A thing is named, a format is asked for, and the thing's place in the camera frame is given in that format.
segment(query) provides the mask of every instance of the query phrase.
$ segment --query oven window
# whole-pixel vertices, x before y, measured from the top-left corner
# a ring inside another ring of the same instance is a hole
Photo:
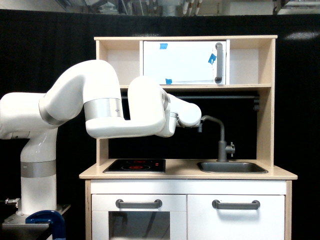
[[[110,240],[170,239],[169,211],[110,211]]]

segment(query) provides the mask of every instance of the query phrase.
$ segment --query oven door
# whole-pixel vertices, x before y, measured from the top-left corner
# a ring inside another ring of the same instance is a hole
[[[142,239],[186,240],[186,196],[92,195],[92,240]]]

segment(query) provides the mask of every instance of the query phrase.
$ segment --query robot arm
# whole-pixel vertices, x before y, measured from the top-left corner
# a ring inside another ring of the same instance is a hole
[[[176,127],[194,128],[198,127],[201,119],[200,108],[186,101],[183,101],[171,94],[167,94],[169,99],[168,108],[165,110],[165,127],[158,132],[157,136],[171,137]]]
[[[0,139],[55,129],[76,117],[83,105],[86,130],[93,138],[153,135],[166,122],[163,94],[155,80],[137,77],[128,89],[130,120],[124,120],[115,70],[102,60],[85,61],[66,70],[46,94],[6,94],[0,101]]]
[[[102,60],[72,66],[46,94],[13,92],[0,100],[0,139],[30,139],[21,152],[24,214],[56,209],[57,130],[83,105],[86,130],[97,139],[170,137],[177,123],[193,127],[201,118],[196,105],[167,94],[147,76],[131,82],[128,102],[130,120],[125,120],[117,74]]]

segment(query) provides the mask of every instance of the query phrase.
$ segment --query faucet handle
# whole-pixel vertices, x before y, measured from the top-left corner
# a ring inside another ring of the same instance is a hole
[[[225,152],[226,152],[227,154],[231,154],[231,157],[234,156],[234,153],[236,152],[236,147],[235,147],[235,145],[234,145],[233,142],[231,142],[230,145],[226,146]]]

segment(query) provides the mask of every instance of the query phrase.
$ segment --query ceiling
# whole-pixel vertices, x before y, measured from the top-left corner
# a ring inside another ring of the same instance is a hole
[[[0,9],[190,17],[320,14],[320,0],[1,0]]]

